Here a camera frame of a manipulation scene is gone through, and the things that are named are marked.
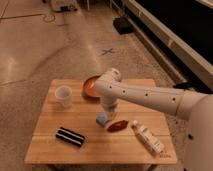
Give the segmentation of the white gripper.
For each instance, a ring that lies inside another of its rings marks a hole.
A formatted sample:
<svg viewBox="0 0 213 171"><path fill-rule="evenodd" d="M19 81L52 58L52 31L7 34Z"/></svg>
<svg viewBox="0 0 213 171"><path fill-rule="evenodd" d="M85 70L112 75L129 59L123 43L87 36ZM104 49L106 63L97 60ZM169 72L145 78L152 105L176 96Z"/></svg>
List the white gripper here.
<svg viewBox="0 0 213 171"><path fill-rule="evenodd" d="M107 114L107 118L109 120L113 120L116 117L117 102L116 101L111 101L111 102L102 101L101 105Z"/></svg>

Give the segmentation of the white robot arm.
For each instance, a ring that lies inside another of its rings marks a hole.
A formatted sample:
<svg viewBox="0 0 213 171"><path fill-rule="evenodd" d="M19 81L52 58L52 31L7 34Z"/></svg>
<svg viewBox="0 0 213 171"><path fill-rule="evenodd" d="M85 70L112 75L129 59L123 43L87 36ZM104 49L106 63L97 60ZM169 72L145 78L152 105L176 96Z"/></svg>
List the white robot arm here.
<svg viewBox="0 0 213 171"><path fill-rule="evenodd" d="M121 99L186 120L183 170L213 171L213 94L126 84L115 68L106 70L94 88L105 111L114 111Z"/></svg>

